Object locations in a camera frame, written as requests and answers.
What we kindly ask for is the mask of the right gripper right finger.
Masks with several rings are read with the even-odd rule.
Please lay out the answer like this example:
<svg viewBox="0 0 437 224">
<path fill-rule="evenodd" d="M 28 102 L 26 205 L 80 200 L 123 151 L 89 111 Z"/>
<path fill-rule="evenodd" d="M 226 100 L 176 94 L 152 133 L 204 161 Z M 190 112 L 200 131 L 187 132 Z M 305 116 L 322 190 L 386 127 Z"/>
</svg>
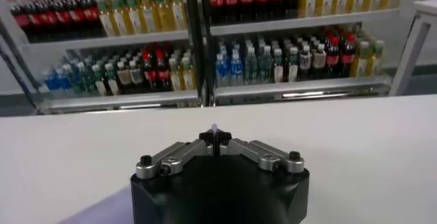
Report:
<svg viewBox="0 0 437 224">
<path fill-rule="evenodd" d="M 297 151 L 285 152 L 258 140 L 243 141 L 222 130 L 217 130 L 215 137 L 222 156 L 243 156 L 263 171 L 282 169 L 287 173 L 302 173 L 305 170 L 305 160 Z"/>
</svg>

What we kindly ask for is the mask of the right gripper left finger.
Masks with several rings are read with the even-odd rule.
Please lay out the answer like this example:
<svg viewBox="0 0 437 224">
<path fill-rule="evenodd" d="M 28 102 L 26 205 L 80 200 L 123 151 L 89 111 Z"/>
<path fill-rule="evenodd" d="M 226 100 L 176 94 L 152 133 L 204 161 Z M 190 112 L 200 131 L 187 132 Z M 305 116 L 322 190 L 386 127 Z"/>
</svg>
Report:
<svg viewBox="0 0 437 224">
<path fill-rule="evenodd" d="M 182 172 L 194 157 L 211 156 L 213 153 L 214 131 L 209 129 L 192 142 L 177 141 L 154 156 L 143 155 L 136 164 L 136 176 L 141 180 L 172 176 Z"/>
</svg>

